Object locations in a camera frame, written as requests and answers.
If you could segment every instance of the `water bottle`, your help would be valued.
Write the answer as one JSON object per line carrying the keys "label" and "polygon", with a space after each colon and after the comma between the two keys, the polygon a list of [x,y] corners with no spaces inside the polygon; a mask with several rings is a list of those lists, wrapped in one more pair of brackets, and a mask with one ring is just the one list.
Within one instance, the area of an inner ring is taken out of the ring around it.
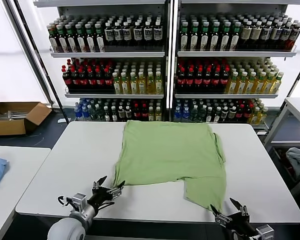
{"label": "water bottle", "polygon": [[182,114],[182,122],[183,123],[189,122],[189,115],[190,115],[189,107],[185,106],[184,110],[183,110],[183,114]]}
{"label": "water bottle", "polygon": [[82,115],[82,111],[77,106],[74,107],[74,115],[75,115],[75,120],[76,121],[83,121],[84,120],[84,117]]}
{"label": "water bottle", "polygon": [[82,107],[83,121],[90,121],[90,114],[86,106]]}
{"label": "water bottle", "polygon": [[180,107],[179,106],[175,107],[173,121],[176,122],[176,123],[181,122],[181,111],[180,111]]}

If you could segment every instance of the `green t-shirt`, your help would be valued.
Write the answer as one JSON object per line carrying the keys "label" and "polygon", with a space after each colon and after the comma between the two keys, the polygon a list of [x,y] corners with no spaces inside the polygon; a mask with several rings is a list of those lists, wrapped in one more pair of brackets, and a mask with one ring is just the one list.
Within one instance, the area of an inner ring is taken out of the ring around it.
{"label": "green t-shirt", "polygon": [[113,184],[184,180],[190,201],[209,210],[212,204],[221,211],[225,161],[221,140],[208,124],[128,121]]}

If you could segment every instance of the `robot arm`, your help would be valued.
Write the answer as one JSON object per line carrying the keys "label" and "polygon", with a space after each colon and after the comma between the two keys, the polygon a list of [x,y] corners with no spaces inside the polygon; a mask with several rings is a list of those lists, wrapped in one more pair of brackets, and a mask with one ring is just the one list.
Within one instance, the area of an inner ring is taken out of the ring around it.
{"label": "robot arm", "polygon": [[94,217],[101,209],[115,204],[113,199],[122,194],[125,181],[117,187],[109,189],[101,186],[107,176],[93,182],[92,197],[87,200],[86,195],[77,193],[72,197],[59,196],[58,201],[63,206],[71,205],[73,210],[69,217],[56,222],[49,230],[48,240],[83,240],[86,231],[92,225]]}

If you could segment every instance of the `white wall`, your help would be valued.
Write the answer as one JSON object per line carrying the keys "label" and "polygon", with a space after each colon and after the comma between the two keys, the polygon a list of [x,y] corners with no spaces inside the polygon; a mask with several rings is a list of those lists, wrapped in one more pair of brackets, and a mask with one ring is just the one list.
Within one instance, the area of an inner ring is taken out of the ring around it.
{"label": "white wall", "polygon": [[0,3],[0,102],[47,99]]}

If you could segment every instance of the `shelf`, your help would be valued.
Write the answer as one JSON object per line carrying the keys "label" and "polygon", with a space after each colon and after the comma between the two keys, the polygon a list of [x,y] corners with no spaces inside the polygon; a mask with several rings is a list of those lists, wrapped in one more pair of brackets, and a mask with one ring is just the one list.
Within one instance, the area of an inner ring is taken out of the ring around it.
{"label": "shelf", "polygon": [[146,5],[164,3],[165,0],[36,0],[33,2],[37,8],[102,5]]}
{"label": "shelf", "polygon": [[176,99],[275,99],[276,94],[175,94]]}
{"label": "shelf", "polygon": [[181,0],[182,4],[293,4],[300,5],[300,0]]}
{"label": "shelf", "polygon": [[296,46],[292,51],[178,51],[178,57],[286,57],[297,54]]}
{"label": "shelf", "polygon": [[92,99],[162,99],[164,97],[163,94],[93,94],[93,93],[85,93],[85,94],[64,94],[67,98],[92,98]]}

